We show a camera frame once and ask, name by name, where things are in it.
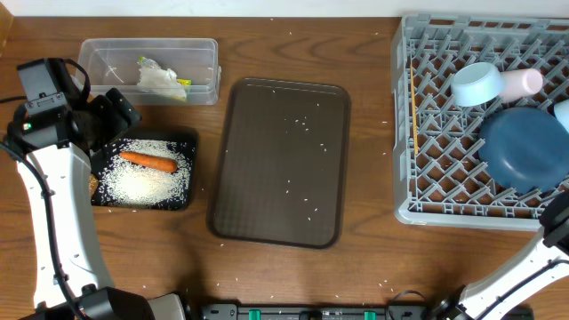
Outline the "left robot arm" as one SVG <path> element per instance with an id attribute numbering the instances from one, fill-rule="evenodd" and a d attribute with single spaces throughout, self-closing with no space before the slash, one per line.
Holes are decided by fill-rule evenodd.
<path id="1" fill-rule="evenodd" d="M 91 151 L 141 119 L 116 88 L 88 101 L 57 92 L 18 106 L 1 144 L 28 193 L 36 244 L 34 319 L 185 319 L 180 295 L 119 290 L 102 258 L 89 187 Z"/>

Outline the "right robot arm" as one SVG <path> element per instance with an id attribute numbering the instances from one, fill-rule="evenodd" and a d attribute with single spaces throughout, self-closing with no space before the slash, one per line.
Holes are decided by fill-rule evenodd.
<path id="1" fill-rule="evenodd" d="M 441 301 L 427 319 L 502 319 L 529 297 L 568 276 L 568 193 L 556 196 L 539 218 L 530 243 L 491 275 Z"/>

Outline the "brown textured food piece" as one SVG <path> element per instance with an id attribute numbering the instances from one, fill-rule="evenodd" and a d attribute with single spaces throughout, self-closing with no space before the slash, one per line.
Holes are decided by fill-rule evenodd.
<path id="1" fill-rule="evenodd" d="M 99 180 L 93 174 L 91 174 L 89 179 L 90 197 L 93 197 L 93 195 L 97 191 L 98 186 L 99 186 Z"/>

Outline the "green foil snack wrapper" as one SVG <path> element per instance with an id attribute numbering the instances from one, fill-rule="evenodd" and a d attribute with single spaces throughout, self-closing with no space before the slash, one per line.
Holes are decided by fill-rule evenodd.
<path id="1" fill-rule="evenodd" d="M 154 61 L 150 58 L 146 58 L 146 57 L 139 57 L 138 65 L 140 68 L 145 67 L 145 68 L 161 68 L 164 70 L 168 69 L 168 68 L 162 68 L 156 61 Z M 181 83 L 185 86 L 186 93 L 187 93 L 187 99 L 188 99 L 188 92 L 189 92 L 190 86 L 192 85 L 192 82 L 189 79 L 178 78 L 178 75 L 177 75 L 177 79 L 178 79 L 179 83 Z"/>

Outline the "light blue cup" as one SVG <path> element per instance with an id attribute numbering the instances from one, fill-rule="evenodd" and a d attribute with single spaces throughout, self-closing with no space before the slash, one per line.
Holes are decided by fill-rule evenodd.
<path id="1" fill-rule="evenodd" d="M 569 100 L 558 102 L 553 107 L 556 120 L 569 132 Z"/>

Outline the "white napkin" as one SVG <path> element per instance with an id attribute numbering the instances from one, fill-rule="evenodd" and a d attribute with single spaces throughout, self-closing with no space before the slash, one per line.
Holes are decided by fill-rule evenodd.
<path id="1" fill-rule="evenodd" d="M 185 86 L 178 82 L 177 74 L 171 69 L 140 68 L 140 80 L 137 86 L 147 92 L 174 100 L 186 101 Z"/>

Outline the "dark blue plate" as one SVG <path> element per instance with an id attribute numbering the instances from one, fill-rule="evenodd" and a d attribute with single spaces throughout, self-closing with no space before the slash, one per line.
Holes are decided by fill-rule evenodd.
<path id="1" fill-rule="evenodd" d="M 489 176 L 518 193 L 549 191 L 568 174 L 568 131 L 537 108 L 508 108 L 481 125 L 479 159 Z"/>

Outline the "wooden chopstick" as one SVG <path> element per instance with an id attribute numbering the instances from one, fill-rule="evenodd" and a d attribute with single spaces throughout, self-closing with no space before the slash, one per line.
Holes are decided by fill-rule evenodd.
<path id="1" fill-rule="evenodd" d="M 410 57 L 409 63 L 409 71 L 410 71 L 410 100 L 411 100 L 411 107 L 412 107 L 412 124 L 413 124 L 413 154 L 416 157 L 419 154 L 419 145 L 418 145 L 418 126 L 417 126 L 417 109 L 416 109 L 416 102 L 415 102 L 415 88 L 414 88 L 414 71 L 413 71 L 413 58 Z"/>

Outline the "white cup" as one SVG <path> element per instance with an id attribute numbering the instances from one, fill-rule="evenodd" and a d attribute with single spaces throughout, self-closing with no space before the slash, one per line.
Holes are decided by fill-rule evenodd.
<path id="1" fill-rule="evenodd" d="M 543 75 L 535 68 L 505 71 L 501 73 L 501 76 L 505 87 L 500 97 L 504 103 L 533 96 L 544 85 Z"/>

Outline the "orange carrot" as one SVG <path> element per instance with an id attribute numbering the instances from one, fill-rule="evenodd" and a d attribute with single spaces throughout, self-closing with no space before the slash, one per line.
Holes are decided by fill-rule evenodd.
<path id="1" fill-rule="evenodd" d="M 123 159 L 128 160 L 134 164 L 138 164 L 151 169 L 159 170 L 161 172 L 176 172 L 178 169 L 177 163 L 169 158 L 160 156 L 151 156 L 135 152 L 121 152 L 119 154 Z"/>

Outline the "light blue bowl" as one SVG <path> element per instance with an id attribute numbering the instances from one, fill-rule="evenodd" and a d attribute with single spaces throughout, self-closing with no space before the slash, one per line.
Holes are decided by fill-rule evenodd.
<path id="1" fill-rule="evenodd" d="M 489 62 L 477 62 L 460 69 L 451 82 L 455 105 L 464 108 L 484 104 L 504 89 L 501 72 Z"/>

